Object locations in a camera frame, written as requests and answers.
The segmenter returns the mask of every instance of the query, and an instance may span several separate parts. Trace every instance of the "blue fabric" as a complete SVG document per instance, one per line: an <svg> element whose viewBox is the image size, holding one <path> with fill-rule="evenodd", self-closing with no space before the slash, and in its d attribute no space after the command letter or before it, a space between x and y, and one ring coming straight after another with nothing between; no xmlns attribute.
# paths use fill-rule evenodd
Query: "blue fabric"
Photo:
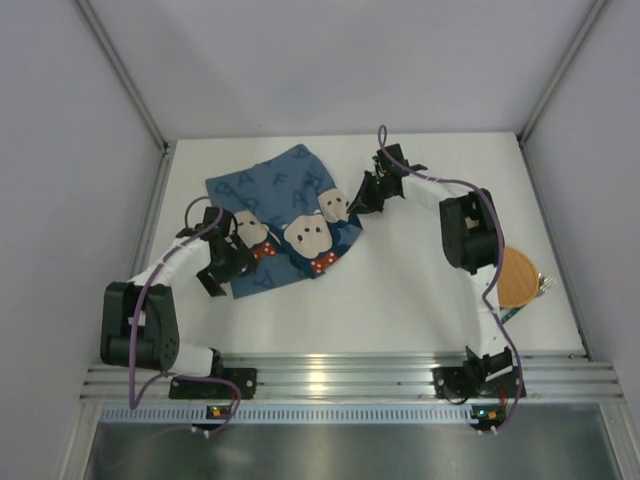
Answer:
<svg viewBox="0 0 640 480"><path fill-rule="evenodd" d="M234 279L235 298L322 275L362 231L347 198L304 145L247 170L210 178L210 196L238 220L238 234L259 260Z"/></svg>

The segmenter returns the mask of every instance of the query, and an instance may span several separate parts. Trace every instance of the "red polka dot bow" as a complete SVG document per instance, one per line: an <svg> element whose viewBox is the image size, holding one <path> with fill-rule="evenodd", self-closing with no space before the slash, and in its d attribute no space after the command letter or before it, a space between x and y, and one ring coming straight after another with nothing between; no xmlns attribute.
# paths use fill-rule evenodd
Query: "red polka dot bow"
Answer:
<svg viewBox="0 0 640 480"><path fill-rule="evenodd" d="M327 269L327 267L336 263L337 260L338 256L333 252L329 252L324 257L318 257L315 260L312 260L311 269L315 273L322 273Z"/></svg>
<svg viewBox="0 0 640 480"><path fill-rule="evenodd" d="M255 257L255 259L258 260L258 263L260 263L262 257L273 257L277 253L276 247L274 247L271 242L262 242L257 247L254 247L251 251L253 252L253 256Z"/></svg>

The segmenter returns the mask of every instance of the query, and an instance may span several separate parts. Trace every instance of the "metal profile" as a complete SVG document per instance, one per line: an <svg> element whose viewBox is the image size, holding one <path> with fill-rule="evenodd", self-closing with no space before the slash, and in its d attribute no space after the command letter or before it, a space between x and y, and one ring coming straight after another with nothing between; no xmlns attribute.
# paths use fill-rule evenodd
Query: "metal profile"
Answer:
<svg viewBox="0 0 640 480"><path fill-rule="evenodd" d="M102 423L216 424L208 406L189 404L146 405L130 410L127 404L105 405ZM422 425L471 424L470 405L273 405L242 404L234 425Z"/></svg>
<svg viewBox="0 0 640 480"><path fill-rule="evenodd" d="M553 252L555 261L558 264L562 283L564 283L566 287L567 298L569 299L569 305L571 307L573 317L576 319L576 325L578 327L578 331L580 332L580 337L582 338L582 344L584 345L585 351L587 352L589 358L600 360L600 358L598 358L597 352L594 349L595 342L593 342L592 335L589 333L587 324L584 321L584 315L582 314L582 311L580 309L580 302L578 302L578 298L575 294L576 289L574 288L573 282L569 274L567 273L569 271L567 262L565 261L562 252L558 248L558 236L556 235L553 225L551 225L551 222L549 221L548 213L550 209L542 195L540 180L536 175L535 169L531 165L528 146L526 144L522 145L520 147L520 152L522 154L524 166L527 169L527 174L529 175L529 179L531 180L531 188L533 189L536 203L538 204L538 208L542 213L542 220L544 222L545 230L547 231L547 236L551 241L551 251Z"/></svg>
<svg viewBox="0 0 640 480"><path fill-rule="evenodd" d="M578 56L578 53L584 47L587 39L593 33L594 27L596 26L598 21L602 18L603 14L605 13L610 3L611 3L611 0L595 0L591 4L591 8L587 12L587 15L585 16L584 20L580 25L580 28L578 29L575 36L573 37L573 40L569 44L569 48L567 48L566 52L562 56L560 65L558 65L558 68L556 69L555 73L551 77L551 80L549 81L544 91L542 92L542 95L536 102L536 105L533 108L531 115L529 115L529 119L527 120L527 123L525 124L522 132L520 133L520 135L518 135L520 145L524 145L527 142L527 140L529 140L529 137L531 136L533 129L538 123L538 120L540 120L540 117L542 116L542 114L547 109L549 102L553 98L553 95L556 93L558 86L560 85L560 82L562 82L562 79L567 74L569 68L573 64L573 61Z"/></svg>
<svg viewBox="0 0 640 480"><path fill-rule="evenodd" d="M82 405L67 453L55 478L59 480L84 478L101 412L101 404Z"/></svg>
<svg viewBox="0 0 640 480"><path fill-rule="evenodd" d="M128 269L129 277L144 270L149 260L153 235L156 231L160 208L162 207L162 199L164 198L164 192L167 188L167 182L169 181L169 172L171 172L174 152L174 146L169 145L167 150L162 154L160 162L158 162L153 183L145 203L140 230L134 244L133 255Z"/></svg>
<svg viewBox="0 0 640 480"><path fill-rule="evenodd" d="M142 99L142 95L140 95L138 88L133 83L131 75L129 75L129 72L124 66L124 63L120 58L118 51L114 47L113 42L102 26L102 23L100 22L95 9L93 8L89 0L71 0L71 3L75 6L76 10L91 30L96 43L106 56L107 61L111 65L111 68L113 68L113 71L120 80L122 87L125 89L133 107L136 109L136 111L140 115L140 118L147 127L149 134L153 138L156 145L158 145L158 148L160 148L164 152L167 149L168 144L164 139L162 132L160 132L160 129L158 128L155 120L151 116L147 105L144 103L144 100Z"/></svg>
<svg viewBox="0 0 640 480"><path fill-rule="evenodd" d="M258 369L254 399L248 403L396 404L419 401L441 404L435 396L432 369L459 365L458 355L283 355L225 357L229 367ZM566 356L524 356L528 395L523 403L596 403L623 401L610 363ZM154 372L139 371L138 388ZM170 379L160 379L146 391L145 401L169 400ZM83 402L125 402L128 372L122 367L95 364L80 395ZM493 400L470 400L486 404ZM207 401L189 401L206 404Z"/></svg>
<svg viewBox="0 0 640 480"><path fill-rule="evenodd" d="M640 478L640 437L626 404L601 404L600 412L623 480Z"/></svg>

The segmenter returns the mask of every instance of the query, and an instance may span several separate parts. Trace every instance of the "orange plate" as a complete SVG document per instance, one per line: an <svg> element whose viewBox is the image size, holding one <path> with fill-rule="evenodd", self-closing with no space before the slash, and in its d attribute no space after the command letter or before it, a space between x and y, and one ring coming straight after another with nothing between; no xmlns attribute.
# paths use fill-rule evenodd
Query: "orange plate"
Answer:
<svg viewBox="0 0 640 480"><path fill-rule="evenodd" d="M538 269L524 253L505 247L504 264L498 279L498 298L505 308L524 307L538 292Z"/></svg>

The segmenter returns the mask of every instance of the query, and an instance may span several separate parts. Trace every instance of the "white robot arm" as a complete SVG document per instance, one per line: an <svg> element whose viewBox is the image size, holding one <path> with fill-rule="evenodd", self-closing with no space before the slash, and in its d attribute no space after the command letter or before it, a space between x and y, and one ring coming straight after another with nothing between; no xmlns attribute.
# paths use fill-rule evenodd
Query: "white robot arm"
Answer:
<svg viewBox="0 0 640 480"><path fill-rule="evenodd" d="M493 221L497 217L491 215L485 204L485 201L492 202L491 195L482 190L482 195L472 191L452 197L441 183L408 175L408 171L426 168L409 166L398 144L379 150L373 160L374 171L365 171L349 212L381 212L386 199L401 196L439 215L444 255L449 264L468 279L474 292L475 315L468 317L464 325L467 359L452 375L448 375L446 368L434 371L436 383L443 387L436 389L437 394L448 399L445 391L448 390L459 398L469 398L484 396L489 390L495 392L503 383L513 386L515 382L511 380L517 373L513 352L496 322L496 312L491 311L483 299L485 297L492 308L499 308L497 289L485 293L495 277L499 260L499 233Z"/></svg>
<svg viewBox="0 0 640 480"><path fill-rule="evenodd" d="M235 219L230 212L224 211L220 223L211 228L218 212L217 208L208 207L203 222L180 231L172 246L144 272L107 287L100 344L104 363L129 365L135 305L142 288L149 284L139 312L136 365L191 377L220 375L220 352L180 340L173 300L194 276L212 297L225 295L220 284L257 266L253 254L238 237L237 227L231 228ZM192 238L207 228L210 231Z"/></svg>

